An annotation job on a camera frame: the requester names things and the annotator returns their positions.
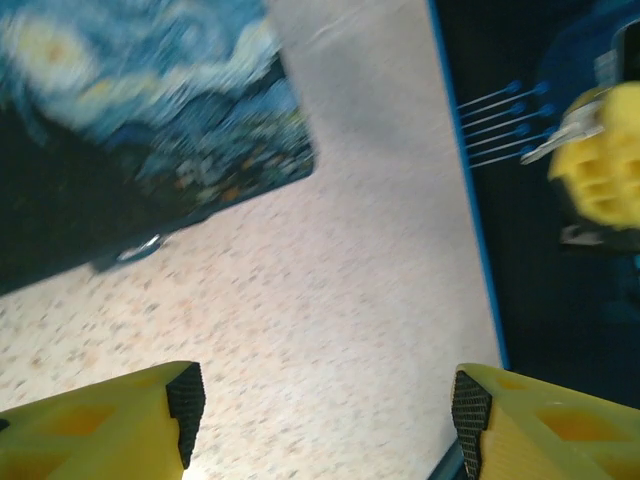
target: black surface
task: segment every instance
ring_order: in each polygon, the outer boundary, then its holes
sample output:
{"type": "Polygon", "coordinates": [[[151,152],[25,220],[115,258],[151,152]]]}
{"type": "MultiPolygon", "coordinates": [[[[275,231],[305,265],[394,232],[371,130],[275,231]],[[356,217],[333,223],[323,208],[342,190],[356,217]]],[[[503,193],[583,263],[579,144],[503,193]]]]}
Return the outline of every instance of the black surface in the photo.
{"type": "Polygon", "coordinates": [[[189,365],[167,385],[167,400],[171,418],[178,420],[178,449],[182,465],[187,469],[204,413],[205,393],[199,363],[189,365]]]}
{"type": "MultiPolygon", "coordinates": [[[[171,198],[145,194],[99,148],[42,121],[55,132],[54,151],[36,145],[14,112],[0,117],[0,295],[86,262],[114,265],[120,252],[155,234],[202,222],[312,172],[309,167],[246,193],[230,187],[236,196],[196,208],[191,192],[183,192],[183,199],[179,193],[171,198]]],[[[243,173],[248,181],[256,174],[243,173]]],[[[242,181],[235,171],[229,176],[242,181]]],[[[157,191],[166,191],[165,184],[172,186],[171,179],[160,182],[157,191]]]]}
{"type": "MultiPolygon", "coordinates": [[[[522,82],[523,90],[533,88],[556,36],[595,4],[434,3],[458,104],[514,79],[522,82]]],[[[626,3],[633,4],[627,9],[640,8],[638,2],[626,3]]],[[[592,31],[574,35],[576,45],[586,45],[592,31]]],[[[567,55],[566,62],[558,63],[559,78],[552,85],[551,93],[564,95],[556,104],[558,112],[532,119],[534,133],[552,126],[563,108],[595,86],[595,78],[560,71],[576,53],[567,55]]],[[[547,169],[548,160],[522,167],[514,158],[472,170],[511,368],[638,408],[640,304],[635,300],[639,283],[633,257],[563,251],[563,216],[547,169]]]]}
{"type": "Polygon", "coordinates": [[[618,70],[623,82],[640,80],[640,22],[628,25],[617,37],[618,70]]]}
{"type": "Polygon", "coordinates": [[[465,372],[457,372],[451,415],[462,447],[469,480],[478,480],[482,469],[480,435],[489,425],[493,397],[465,372]]]}

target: starry night painting print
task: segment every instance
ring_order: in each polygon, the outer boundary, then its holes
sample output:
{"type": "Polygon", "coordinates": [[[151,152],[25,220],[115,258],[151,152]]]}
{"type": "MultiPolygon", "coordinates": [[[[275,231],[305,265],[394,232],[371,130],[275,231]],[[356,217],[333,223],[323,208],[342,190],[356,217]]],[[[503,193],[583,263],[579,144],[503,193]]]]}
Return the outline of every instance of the starry night painting print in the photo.
{"type": "Polygon", "coordinates": [[[0,6],[1,101],[28,138],[61,157],[75,136],[185,211],[310,173],[279,51],[261,0],[0,6]]]}
{"type": "Polygon", "coordinates": [[[2,1],[0,144],[0,293],[314,164],[261,0],[2,1]]]}

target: blue edge trim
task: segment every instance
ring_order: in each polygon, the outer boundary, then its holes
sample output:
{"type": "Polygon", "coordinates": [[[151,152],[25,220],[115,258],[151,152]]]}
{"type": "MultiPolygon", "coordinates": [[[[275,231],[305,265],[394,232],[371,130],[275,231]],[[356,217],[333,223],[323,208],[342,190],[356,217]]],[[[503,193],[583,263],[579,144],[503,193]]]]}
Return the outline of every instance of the blue edge trim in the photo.
{"type": "MultiPolygon", "coordinates": [[[[510,362],[507,353],[507,345],[504,340],[504,332],[502,329],[502,321],[500,319],[500,310],[498,307],[498,298],[496,296],[495,286],[493,283],[493,277],[491,275],[491,264],[489,263],[489,255],[487,253],[487,246],[484,240],[484,233],[482,231],[482,222],[480,219],[480,211],[478,210],[478,202],[476,198],[475,189],[473,187],[473,178],[471,174],[471,168],[469,158],[465,149],[463,148],[464,136],[462,135],[462,126],[460,119],[456,114],[458,108],[455,102],[455,90],[453,88],[453,81],[451,79],[451,70],[449,68],[449,59],[447,58],[447,52],[444,46],[444,37],[442,36],[442,27],[440,25],[440,16],[435,5],[435,0],[426,0],[429,14],[431,15],[431,25],[433,26],[433,34],[436,39],[436,48],[438,50],[438,56],[440,58],[440,70],[442,71],[442,77],[444,80],[444,86],[447,93],[447,101],[449,102],[449,111],[451,113],[451,119],[453,121],[453,128],[456,137],[456,147],[458,149],[458,155],[460,158],[462,172],[464,174],[464,183],[467,189],[467,197],[469,199],[469,208],[471,210],[471,218],[473,220],[473,226],[476,234],[476,241],[478,242],[478,251],[480,253],[480,261],[482,263],[482,271],[484,274],[484,280],[487,287],[487,295],[489,297],[489,308],[491,309],[491,315],[493,317],[493,325],[498,342],[498,349],[500,351],[500,361],[502,368],[509,369],[510,362]]],[[[460,475],[463,468],[462,451],[459,448],[456,441],[442,457],[440,463],[436,466],[433,472],[429,475],[428,480],[453,480],[460,475]]]]}
{"type": "Polygon", "coordinates": [[[487,294],[489,296],[489,307],[493,316],[493,324],[495,328],[495,334],[498,341],[498,348],[500,350],[500,361],[502,368],[509,369],[509,357],[507,354],[507,346],[504,341],[504,332],[502,330],[502,322],[500,320],[500,310],[498,308],[498,299],[496,297],[495,287],[493,284],[493,278],[491,275],[491,265],[489,263],[489,255],[487,254],[487,246],[484,241],[484,234],[482,232],[482,222],[480,220],[480,212],[478,210],[478,202],[476,200],[475,189],[473,188],[473,179],[471,177],[471,168],[469,168],[469,158],[462,147],[464,145],[464,136],[462,135],[462,126],[460,125],[460,119],[456,115],[458,107],[455,102],[455,91],[453,88],[453,82],[451,79],[451,70],[449,69],[449,60],[447,58],[447,52],[444,47],[444,38],[442,36],[442,29],[440,26],[440,17],[435,5],[435,0],[427,0],[429,12],[431,14],[431,23],[433,25],[433,34],[436,37],[436,46],[438,49],[438,55],[440,57],[440,66],[442,70],[442,76],[447,92],[447,100],[449,102],[449,110],[453,120],[454,133],[456,136],[456,143],[458,148],[458,154],[462,163],[462,172],[464,173],[464,182],[467,188],[467,196],[469,198],[469,206],[471,209],[471,217],[473,219],[473,226],[475,228],[476,240],[478,242],[478,250],[480,253],[480,260],[482,262],[482,271],[484,274],[484,280],[487,287],[487,294]]]}

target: yellow 3d-printed part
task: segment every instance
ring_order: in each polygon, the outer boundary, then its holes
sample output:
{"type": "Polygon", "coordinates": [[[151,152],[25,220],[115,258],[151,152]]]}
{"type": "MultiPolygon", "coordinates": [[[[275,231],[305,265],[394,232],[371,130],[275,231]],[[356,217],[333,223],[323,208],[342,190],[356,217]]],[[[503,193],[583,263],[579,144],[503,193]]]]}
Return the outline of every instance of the yellow 3d-printed part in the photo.
{"type": "Polygon", "coordinates": [[[204,400],[173,362],[1,412],[0,480],[180,479],[204,400]]]}
{"type": "MultiPolygon", "coordinates": [[[[570,110],[601,90],[582,95],[570,110]]],[[[577,212],[617,230],[640,228],[640,82],[610,89],[599,113],[604,132],[557,149],[549,179],[561,179],[577,212]]]]}
{"type": "Polygon", "coordinates": [[[475,364],[453,390],[470,480],[640,479],[640,410],[475,364]]]}

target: white speckled surface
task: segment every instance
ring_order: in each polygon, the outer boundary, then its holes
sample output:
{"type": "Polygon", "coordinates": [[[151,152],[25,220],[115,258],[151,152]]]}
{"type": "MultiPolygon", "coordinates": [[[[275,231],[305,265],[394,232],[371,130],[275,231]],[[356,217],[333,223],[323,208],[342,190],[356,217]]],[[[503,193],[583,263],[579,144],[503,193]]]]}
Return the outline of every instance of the white speckled surface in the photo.
{"type": "Polygon", "coordinates": [[[0,405],[195,360],[185,478],[423,480],[455,365],[498,362],[425,8],[273,3],[317,172],[125,270],[0,299],[0,405]]]}

